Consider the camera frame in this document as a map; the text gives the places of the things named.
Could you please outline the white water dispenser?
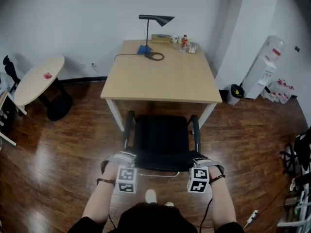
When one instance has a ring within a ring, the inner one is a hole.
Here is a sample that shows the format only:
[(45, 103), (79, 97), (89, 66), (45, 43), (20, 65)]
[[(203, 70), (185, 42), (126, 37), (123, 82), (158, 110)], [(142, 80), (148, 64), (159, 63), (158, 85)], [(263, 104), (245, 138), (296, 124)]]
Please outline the white water dispenser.
[(266, 56), (258, 56), (242, 84), (244, 97), (256, 99), (276, 73), (276, 66)]

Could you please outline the white power strip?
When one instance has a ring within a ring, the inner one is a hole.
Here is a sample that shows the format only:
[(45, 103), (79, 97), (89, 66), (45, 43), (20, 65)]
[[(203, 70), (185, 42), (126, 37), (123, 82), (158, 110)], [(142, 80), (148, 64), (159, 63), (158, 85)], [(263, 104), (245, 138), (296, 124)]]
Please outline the white power strip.
[(258, 217), (258, 210), (254, 210), (249, 219), (247, 220), (247, 223), (252, 223), (253, 220), (255, 220)]

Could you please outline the square wooden desk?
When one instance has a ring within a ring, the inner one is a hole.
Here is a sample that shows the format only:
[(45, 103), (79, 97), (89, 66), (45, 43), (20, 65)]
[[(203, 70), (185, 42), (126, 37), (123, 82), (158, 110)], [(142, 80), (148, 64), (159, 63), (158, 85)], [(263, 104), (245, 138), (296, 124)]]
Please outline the square wooden desk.
[(105, 99), (120, 131), (124, 131), (116, 100), (169, 101), (206, 104), (202, 127), (222, 98), (200, 46), (196, 54), (180, 51), (179, 44), (151, 44), (164, 55), (161, 61), (137, 55), (142, 40), (123, 41), (104, 84)]

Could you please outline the person's left white shoe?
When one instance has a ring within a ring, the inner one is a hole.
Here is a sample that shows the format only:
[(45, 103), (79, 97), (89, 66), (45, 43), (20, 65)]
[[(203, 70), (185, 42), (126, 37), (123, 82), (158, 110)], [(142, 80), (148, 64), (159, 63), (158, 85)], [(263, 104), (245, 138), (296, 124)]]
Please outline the person's left white shoe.
[(147, 203), (157, 203), (156, 192), (153, 189), (148, 189), (145, 193), (145, 201)]

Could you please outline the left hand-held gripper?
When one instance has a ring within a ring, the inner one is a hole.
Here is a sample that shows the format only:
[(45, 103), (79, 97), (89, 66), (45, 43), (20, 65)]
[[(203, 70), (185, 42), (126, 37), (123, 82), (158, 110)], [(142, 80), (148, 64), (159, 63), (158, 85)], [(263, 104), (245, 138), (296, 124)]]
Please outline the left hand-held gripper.
[(118, 152), (113, 156), (107, 157), (101, 162), (101, 172), (104, 173), (108, 162), (119, 165), (119, 171), (115, 180), (119, 192), (136, 193), (137, 191), (137, 169), (135, 168), (135, 154), (129, 152)]

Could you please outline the white metal rack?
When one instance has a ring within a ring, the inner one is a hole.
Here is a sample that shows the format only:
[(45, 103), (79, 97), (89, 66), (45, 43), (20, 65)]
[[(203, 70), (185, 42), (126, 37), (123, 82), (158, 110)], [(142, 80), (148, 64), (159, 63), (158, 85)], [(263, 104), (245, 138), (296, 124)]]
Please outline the white metal rack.
[(285, 216), (276, 226), (277, 233), (311, 233), (311, 186), (309, 184), (297, 185), (292, 179), (290, 197), (301, 196), (295, 207), (285, 209)]

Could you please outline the wooden tissue box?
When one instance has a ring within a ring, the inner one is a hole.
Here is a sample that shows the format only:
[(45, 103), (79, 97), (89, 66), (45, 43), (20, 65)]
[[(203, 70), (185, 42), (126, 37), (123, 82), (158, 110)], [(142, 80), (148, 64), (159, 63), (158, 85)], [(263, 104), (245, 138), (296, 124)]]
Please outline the wooden tissue box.
[(170, 35), (167, 34), (152, 34), (151, 42), (159, 44), (168, 44), (171, 42), (171, 37)]

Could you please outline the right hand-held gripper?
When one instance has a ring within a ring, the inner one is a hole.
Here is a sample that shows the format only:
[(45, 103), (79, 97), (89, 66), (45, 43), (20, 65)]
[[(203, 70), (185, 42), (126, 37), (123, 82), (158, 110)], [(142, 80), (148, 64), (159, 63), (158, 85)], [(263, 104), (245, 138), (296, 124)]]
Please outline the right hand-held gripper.
[(205, 193), (207, 185), (210, 183), (208, 168), (217, 166), (224, 177), (224, 167), (218, 161), (212, 161), (206, 157), (194, 158), (194, 167), (190, 169), (188, 180), (189, 193)]

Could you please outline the round wooden table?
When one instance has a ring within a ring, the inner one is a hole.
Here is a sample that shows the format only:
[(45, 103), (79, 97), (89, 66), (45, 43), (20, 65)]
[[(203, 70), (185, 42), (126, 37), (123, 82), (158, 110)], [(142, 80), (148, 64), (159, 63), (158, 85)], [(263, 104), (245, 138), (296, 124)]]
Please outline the round wooden table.
[[(58, 121), (66, 116), (72, 107), (73, 100), (57, 77), (64, 65), (64, 56), (58, 55), (32, 67), (17, 86), (14, 94), (16, 105), (25, 106), (39, 99), (47, 108), (47, 117), (50, 121)], [(45, 79), (43, 76), (45, 73), (50, 73), (52, 77)], [(60, 95), (50, 101), (43, 93), (52, 84), (58, 87)]]

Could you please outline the person's left hand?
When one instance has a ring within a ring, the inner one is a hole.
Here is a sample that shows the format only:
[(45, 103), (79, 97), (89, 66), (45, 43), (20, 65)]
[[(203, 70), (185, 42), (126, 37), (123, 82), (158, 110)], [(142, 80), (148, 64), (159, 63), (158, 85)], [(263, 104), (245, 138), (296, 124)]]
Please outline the person's left hand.
[(115, 181), (118, 175), (119, 165), (113, 162), (108, 162), (104, 173), (102, 174), (102, 178), (105, 180)]

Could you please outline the person's black clothing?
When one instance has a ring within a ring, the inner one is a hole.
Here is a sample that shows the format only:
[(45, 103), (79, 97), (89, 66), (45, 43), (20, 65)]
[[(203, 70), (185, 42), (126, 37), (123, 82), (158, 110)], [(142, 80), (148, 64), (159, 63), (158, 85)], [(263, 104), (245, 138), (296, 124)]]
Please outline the person's black clothing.
[[(81, 218), (68, 233), (103, 233), (105, 223)], [(198, 233), (180, 211), (172, 206), (141, 202), (122, 213), (118, 226), (108, 233)], [(215, 233), (244, 233), (237, 222), (219, 227)]]

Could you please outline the person's right forearm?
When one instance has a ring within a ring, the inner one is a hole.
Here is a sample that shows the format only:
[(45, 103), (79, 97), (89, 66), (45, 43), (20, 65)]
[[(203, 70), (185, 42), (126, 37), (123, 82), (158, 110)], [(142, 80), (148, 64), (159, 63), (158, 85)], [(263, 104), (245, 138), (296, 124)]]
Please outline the person's right forearm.
[(234, 204), (224, 178), (211, 184), (212, 221), (215, 229), (231, 222), (236, 222)]

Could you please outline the person's left forearm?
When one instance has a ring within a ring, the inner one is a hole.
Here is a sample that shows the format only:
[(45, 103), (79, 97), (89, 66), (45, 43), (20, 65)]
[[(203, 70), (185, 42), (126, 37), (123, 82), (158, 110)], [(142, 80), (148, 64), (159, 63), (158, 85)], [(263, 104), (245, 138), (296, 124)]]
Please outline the person's left forearm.
[(99, 178), (97, 186), (86, 204), (83, 217), (88, 217), (100, 225), (106, 223), (114, 188), (113, 181)]

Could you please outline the white leg wooden desk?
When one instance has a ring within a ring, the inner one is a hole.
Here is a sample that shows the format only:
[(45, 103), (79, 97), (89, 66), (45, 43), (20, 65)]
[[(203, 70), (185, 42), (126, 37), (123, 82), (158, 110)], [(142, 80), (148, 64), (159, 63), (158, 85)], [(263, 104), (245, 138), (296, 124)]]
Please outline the white leg wooden desk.
[[(3, 104), (6, 100), (6, 98), (9, 98), (10, 101), (15, 105), (16, 108), (18, 108), (19, 111), (21, 111), (24, 115), (27, 115), (27, 112), (25, 110), (25, 106), (16, 105), (13, 96), (9, 93), (8, 90), (5, 90), (3, 94), (0, 96), (0, 116), (6, 117), (6, 113), (2, 110)], [(0, 132), (0, 138), (6, 140), (13, 146), (16, 146), (16, 142), (12, 141), (10, 138), (5, 136), (2, 132)]]

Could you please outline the black office chair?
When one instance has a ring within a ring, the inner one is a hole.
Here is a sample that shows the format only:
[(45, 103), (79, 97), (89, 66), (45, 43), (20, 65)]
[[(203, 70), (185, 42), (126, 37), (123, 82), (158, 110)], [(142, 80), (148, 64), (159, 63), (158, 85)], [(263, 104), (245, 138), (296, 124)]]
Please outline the black office chair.
[(311, 168), (311, 126), (295, 138), (293, 145), (286, 144), (280, 155), (283, 157), (283, 174), (297, 175), (298, 166), (308, 171)]
[(14, 64), (11, 62), (10, 58), (7, 56), (5, 56), (5, 58), (3, 59), (3, 65), (4, 65), (4, 69), (5, 72), (13, 79), (14, 81), (14, 85), (12, 86), (10, 92), (12, 92), (13, 90), (16, 90), (17, 85), (20, 83), (21, 79), (19, 79), (17, 77), (16, 74), (16, 70), (14, 67)]

